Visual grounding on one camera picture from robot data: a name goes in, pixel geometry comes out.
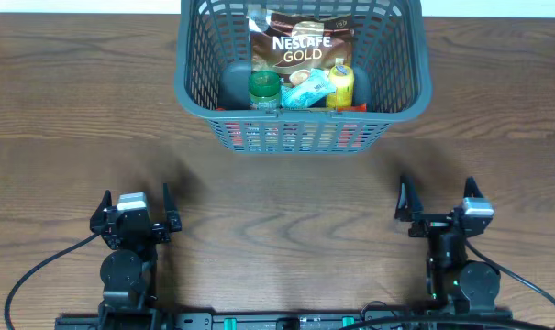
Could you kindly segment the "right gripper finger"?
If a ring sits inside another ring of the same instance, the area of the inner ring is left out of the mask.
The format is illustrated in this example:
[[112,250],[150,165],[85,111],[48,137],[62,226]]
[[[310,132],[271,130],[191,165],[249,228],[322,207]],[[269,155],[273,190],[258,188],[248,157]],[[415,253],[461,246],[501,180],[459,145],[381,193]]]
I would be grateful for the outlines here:
[[400,222],[416,222],[420,220],[422,213],[423,206],[413,180],[407,175],[401,175],[394,219]]
[[464,198],[483,198],[483,194],[481,193],[475,179],[470,176],[465,181],[464,186]]

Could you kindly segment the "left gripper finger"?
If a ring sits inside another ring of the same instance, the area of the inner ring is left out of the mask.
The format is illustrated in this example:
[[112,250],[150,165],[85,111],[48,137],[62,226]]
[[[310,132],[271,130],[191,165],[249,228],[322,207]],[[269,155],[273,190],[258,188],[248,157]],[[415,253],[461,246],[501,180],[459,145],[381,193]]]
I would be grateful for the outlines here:
[[106,211],[109,207],[112,206],[112,198],[111,192],[109,190],[105,190],[104,195],[95,209],[93,215],[91,216],[92,220],[104,220]]
[[182,222],[167,183],[163,184],[163,207],[170,232],[180,232]]

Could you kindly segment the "orange spaghetti packet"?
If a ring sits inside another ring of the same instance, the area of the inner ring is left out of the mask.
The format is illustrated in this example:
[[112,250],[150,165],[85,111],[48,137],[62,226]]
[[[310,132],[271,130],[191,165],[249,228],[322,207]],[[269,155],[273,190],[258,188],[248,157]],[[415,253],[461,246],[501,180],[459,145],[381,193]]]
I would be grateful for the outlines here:
[[226,148],[244,153],[356,153],[385,132],[376,124],[237,121],[209,123]]

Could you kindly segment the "yellow Mentos bottle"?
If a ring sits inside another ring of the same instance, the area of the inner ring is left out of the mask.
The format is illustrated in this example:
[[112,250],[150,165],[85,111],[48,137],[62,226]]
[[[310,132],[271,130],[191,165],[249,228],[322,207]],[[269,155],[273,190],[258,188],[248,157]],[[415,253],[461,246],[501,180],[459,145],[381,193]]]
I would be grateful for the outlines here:
[[330,69],[328,78],[336,87],[336,91],[327,96],[326,105],[329,108],[352,106],[354,94],[354,70],[345,65],[342,60],[337,60]]

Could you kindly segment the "light blue snack wrapper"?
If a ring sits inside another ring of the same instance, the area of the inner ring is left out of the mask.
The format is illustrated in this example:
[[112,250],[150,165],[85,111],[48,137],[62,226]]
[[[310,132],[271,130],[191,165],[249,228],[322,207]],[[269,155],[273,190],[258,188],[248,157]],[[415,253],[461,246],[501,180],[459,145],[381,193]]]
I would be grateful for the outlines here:
[[312,69],[301,84],[290,88],[281,87],[281,107],[286,109],[309,108],[324,97],[336,92],[337,87],[323,70]]

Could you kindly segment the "green lid jar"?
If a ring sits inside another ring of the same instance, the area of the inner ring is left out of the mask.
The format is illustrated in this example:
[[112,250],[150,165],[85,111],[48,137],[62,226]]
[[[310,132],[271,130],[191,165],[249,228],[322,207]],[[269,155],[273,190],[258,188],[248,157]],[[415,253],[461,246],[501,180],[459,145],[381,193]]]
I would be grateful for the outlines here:
[[273,71],[256,71],[248,80],[250,108],[274,110],[281,106],[281,78]]

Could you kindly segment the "brown Nescafe Gold pouch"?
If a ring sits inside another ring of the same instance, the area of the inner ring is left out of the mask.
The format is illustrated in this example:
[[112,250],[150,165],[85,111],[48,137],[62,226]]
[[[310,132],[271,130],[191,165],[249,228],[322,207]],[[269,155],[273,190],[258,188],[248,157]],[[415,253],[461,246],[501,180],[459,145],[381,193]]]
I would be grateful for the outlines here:
[[253,72],[275,72],[296,86],[313,69],[328,72],[352,62],[351,15],[314,18],[250,5],[248,20]]

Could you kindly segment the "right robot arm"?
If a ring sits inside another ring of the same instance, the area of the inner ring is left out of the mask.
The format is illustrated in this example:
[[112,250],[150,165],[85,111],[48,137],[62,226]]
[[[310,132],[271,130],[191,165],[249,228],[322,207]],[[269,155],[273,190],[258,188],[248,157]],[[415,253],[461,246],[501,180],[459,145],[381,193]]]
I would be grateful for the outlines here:
[[424,211],[413,181],[402,175],[394,217],[411,224],[410,237],[427,240],[427,291],[435,300],[456,314],[495,311],[500,271],[466,253],[467,239],[482,234],[494,218],[494,209],[474,178],[466,180],[459,205],[446,214],[430,214]]

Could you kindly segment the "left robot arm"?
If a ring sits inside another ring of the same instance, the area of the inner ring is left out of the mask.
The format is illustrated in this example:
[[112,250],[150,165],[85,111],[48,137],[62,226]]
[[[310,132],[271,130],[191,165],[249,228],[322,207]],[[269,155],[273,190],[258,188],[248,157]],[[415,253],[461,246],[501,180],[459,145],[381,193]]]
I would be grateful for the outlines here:
[[110,192],[90,218],[90,230],[112,250],[101,267],[104,284],[99,329],[173,329],[172,314],[154,307],[157,246],[171,241],[182,223],[169,186],[162,186],[165,220],[150,220],[146,194],[124,194],[112,204]]

